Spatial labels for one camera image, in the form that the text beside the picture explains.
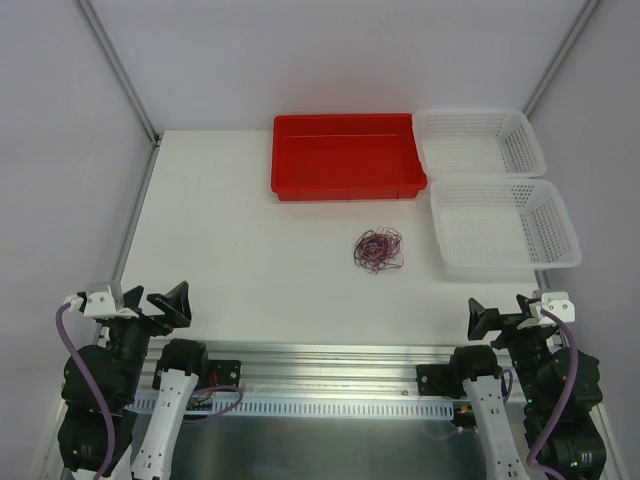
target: white basket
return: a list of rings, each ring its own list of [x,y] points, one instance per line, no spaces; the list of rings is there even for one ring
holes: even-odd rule
[[[428,177],[538,177],[546,170],[536,135],[513,109],[421,110],[413,115]]]
[[[539,179],[439,179],[431,209],[444,260],[454,267],[545,269],[582,260],[558,190]]]

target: metal frame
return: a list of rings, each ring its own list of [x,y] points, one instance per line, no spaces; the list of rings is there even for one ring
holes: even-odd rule
[[[158,155],[161,136],[147,115],[131,80],[107,35],[92,0],[76,0],[87,25],[95,36],[102,53],[113,69],[123,93],[134,109],[142,128],[153,144],[152,152],[140,183],[138,195],[129,215],[126,230],[118,256],[110,272],[110,277],[120,280],[127,261],[135,229],[142,211],[144,198],[149,187],[153,168]],[[586,25],[604,0],[585,0],[576,19],[556,50],[549,65],[538,81],[534,92],[524,106],[524,113],[530,119],[553,84],[559,70],[566,63]],[[540,288],[549,288],[545,271],[536,272]],[[95,342],[100,341],[100,331]],[[216,358],[239,359],[243,362],[243,388],[257,395],[270,397],[296,396],[308,398],[417,398],[414,366],[424,363],[447,363],[454,346],[336,346],[336,345],[294,345],[294,344],[249,344],[230,342],[206,342],[209,352]],[[152,341],[149,355],[141,377],[141,391],[148,391],[155,370],[155,362],[160,356],[163,340]],[[503,366],[510,365],[507,355],[500,355],[498,361]],[[519,388],[514,389],[514,401],[523,401]],[[61,403],[56,431],[63,418]],[[607,480],[628,479],[608,421],[604,406],[594,409],[592,416],[604,433],[612,458],[608,462]],[[56,438],[52,439],[40,478],[57,478],[61,465],[53,458],[57,448]]]

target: gray wall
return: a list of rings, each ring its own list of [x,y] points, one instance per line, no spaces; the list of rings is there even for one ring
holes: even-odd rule
[[[601,386],[631,478],[640,478],[640,2],[607,0],[534,128],[583,249],[550,277],[578,312],[579,346],[601,359]]]
[[[67,354],[54,312],[104,280],[149,142],[72,0],[0,2],[0,472],[41,467]],[[76,342],[92,322],[67,321]]]

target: table surface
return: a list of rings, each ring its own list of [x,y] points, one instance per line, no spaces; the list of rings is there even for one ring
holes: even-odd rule
[[[515,295],[536,288],[533,272],[471,279],[448,270],[426,191],[410,201],[279,202],[271,146],[270,131],[162,139],[122,286],[164,293],[187,280],[193,321],[180,337],[464,344],[469,297],[517,311]],[[405,264],[370,275],[353,264],[353,247],[379,226],[403,235]]]

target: red plastic bin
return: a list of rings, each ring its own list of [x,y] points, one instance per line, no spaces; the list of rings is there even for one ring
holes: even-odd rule
[[[274,120],[271,189],[282,201],[414,198],[426,186],[411,114]]]

